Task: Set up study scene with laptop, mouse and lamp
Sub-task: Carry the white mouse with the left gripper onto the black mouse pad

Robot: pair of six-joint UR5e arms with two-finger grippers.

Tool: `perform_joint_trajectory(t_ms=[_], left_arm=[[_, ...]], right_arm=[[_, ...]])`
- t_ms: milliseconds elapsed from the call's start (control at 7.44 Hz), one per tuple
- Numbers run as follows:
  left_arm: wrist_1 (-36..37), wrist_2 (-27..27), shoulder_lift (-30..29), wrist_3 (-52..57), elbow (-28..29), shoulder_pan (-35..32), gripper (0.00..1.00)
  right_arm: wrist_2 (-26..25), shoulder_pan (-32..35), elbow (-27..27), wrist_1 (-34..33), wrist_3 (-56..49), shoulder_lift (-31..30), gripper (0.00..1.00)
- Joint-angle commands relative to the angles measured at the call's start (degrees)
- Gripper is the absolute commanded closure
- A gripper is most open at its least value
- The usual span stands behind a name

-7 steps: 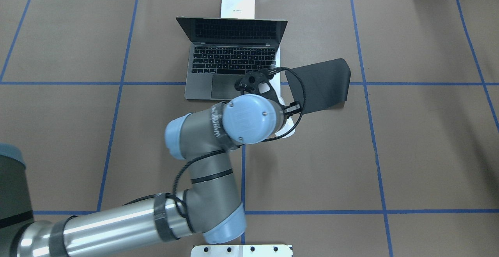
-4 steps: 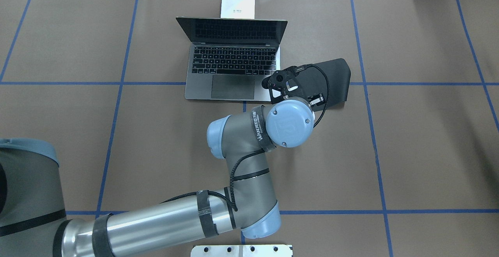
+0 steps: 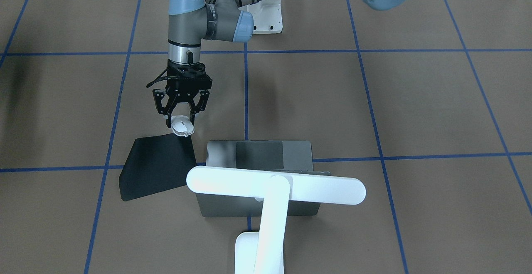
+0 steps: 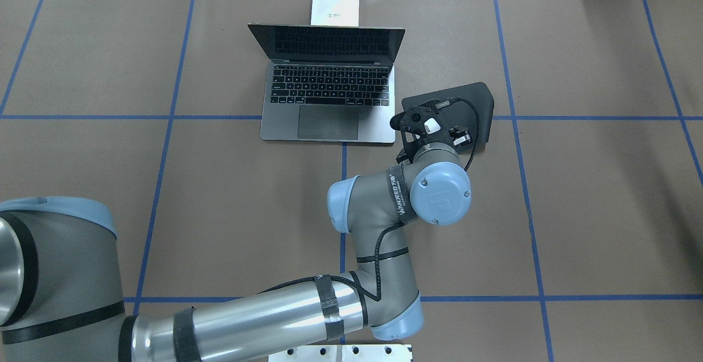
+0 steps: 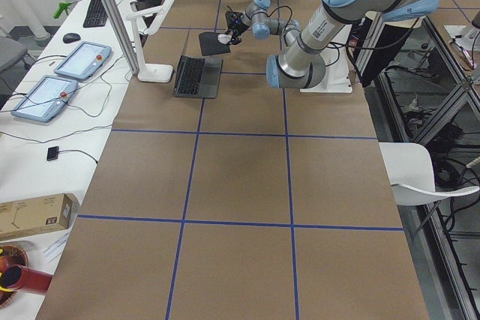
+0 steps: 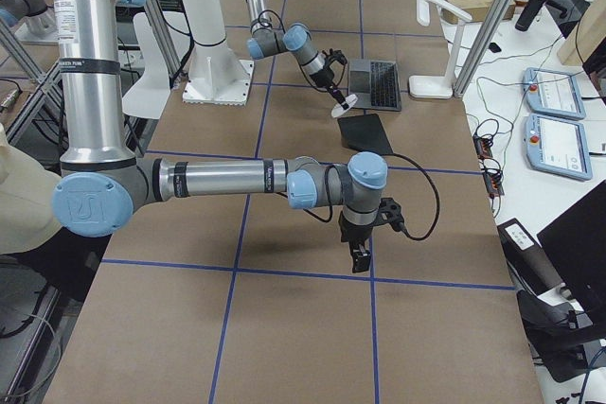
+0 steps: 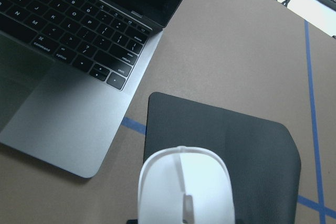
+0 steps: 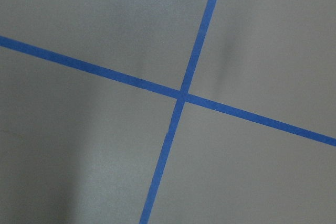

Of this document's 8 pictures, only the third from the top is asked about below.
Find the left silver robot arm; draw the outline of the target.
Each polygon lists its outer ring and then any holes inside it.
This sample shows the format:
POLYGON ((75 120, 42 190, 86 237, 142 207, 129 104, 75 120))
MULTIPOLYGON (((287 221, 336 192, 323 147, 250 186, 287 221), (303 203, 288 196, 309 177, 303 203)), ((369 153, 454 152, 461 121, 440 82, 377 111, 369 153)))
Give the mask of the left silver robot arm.
MULTIPOLYGON (((200 62, 201 42, 217 40, 247 42, 254 32, 254 18, 241 7, 262 0, 169 0, 167 68, 154 79, 166 82, 154 89, 155 106, 171 128, 178 116, 173 110, 180 103, 189 105, 186 120, 194 124, 195 115, 207 106, 212 79, 200 62)), ((374 10, 390 10, 406 0, 362 0, 374 10)))

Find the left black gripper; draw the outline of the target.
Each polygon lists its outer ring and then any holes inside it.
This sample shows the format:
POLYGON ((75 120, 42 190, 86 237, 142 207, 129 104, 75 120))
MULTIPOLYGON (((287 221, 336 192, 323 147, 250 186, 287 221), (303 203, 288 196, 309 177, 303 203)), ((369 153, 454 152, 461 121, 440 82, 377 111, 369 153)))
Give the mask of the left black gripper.
POLYGON ((195 124, 198 113, 205 111, 209 100, 213 80, 207 75, 205 64, 198 62, 192 65, 178 64, 167 60, 167 77, 165 89, 153 89, 152 94, 159 114, 163 115, 167 128, 171 128, 172 113, 177 107, 180 97, 194 97, 199 92, 198 103, 191 99, 189 119, 195 124))

